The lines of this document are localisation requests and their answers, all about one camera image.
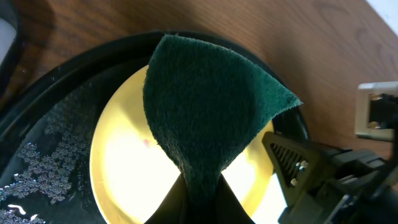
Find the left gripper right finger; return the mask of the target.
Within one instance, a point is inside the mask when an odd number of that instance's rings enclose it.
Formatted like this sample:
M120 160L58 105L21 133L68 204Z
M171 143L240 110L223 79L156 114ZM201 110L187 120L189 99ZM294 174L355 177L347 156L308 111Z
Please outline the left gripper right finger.
M216 190L216 221L218 224L254 224L223 175Z

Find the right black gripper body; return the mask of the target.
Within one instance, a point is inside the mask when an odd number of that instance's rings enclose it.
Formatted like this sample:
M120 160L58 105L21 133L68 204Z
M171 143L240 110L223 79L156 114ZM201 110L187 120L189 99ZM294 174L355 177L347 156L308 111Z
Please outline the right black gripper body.
M390 159L325 145L335 150L331 176L287 205L279 223L397 223L397 192L391 188L397 183L397 118Z

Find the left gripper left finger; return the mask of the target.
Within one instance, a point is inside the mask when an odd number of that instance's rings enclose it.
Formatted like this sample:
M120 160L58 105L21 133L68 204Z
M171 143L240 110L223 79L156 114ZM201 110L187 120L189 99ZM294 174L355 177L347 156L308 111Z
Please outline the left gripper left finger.
M182 174L145 224L187 224L187 187Z

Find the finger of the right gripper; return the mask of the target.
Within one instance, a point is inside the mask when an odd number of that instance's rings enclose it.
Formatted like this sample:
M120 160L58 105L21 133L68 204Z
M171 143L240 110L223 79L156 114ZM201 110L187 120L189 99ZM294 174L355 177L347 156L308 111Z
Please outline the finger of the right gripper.
M300 195L319 189L331 176L330 156L335 150L306 139L266 132L262 143L279 178L288 206Z

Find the yellow plate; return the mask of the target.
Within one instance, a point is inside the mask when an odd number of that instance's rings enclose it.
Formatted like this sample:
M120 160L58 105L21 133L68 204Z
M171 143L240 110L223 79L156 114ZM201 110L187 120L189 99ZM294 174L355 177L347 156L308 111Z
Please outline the yellow plate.
M144 223L180 174L147 125L142 87L147 67L132 74L105 106L91 143L90 178L107 223ZM272 123L222 172L252 217L270 182L273 165L261 144Z

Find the green yellow sponge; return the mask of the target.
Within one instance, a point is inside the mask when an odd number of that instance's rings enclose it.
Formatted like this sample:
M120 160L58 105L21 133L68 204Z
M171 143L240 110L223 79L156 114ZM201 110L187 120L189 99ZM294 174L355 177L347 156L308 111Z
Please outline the green yellow sponge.
M184 176L195 207L213 199L224 169L299 98L246 57L202 40L165 35L143 87L147 124Z

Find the round black serving tray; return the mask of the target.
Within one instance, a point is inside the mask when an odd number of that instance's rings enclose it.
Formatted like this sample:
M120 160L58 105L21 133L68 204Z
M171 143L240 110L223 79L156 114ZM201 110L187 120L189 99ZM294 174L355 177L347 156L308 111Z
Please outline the round black serving tray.
M12 177L1 182L2 223L106 222L90 178L96 125L116 90L142 67L148 70L155 48L165 35L202 40L235 51L280 82L250 53L193 32L140 34L81 55L53 71L59 86L43 81L36 99L26 97L22 109L14 114L14 124L1 129L1 160L9 161ZM299 106L278 114L269 123L275 132L302 139L308 136ZM195 207L187 191L188 223L217 223L216 190L205 207Z

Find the black rectangular sponge tray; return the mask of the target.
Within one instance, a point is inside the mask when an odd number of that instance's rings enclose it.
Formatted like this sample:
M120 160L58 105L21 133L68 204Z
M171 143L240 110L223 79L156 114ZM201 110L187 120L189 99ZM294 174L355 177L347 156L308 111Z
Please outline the black rectangular sponge tray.
M21 22L11 0L1 0L1 96L4 95L21 51Z

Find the light blue plate right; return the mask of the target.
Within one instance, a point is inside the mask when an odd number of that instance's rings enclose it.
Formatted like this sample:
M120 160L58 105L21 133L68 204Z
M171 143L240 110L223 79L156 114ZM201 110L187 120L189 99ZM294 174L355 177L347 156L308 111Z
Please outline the light blue plate right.
M268 188L251 219L256 224L278 224L278 219L287 207L277 174L270 178Z

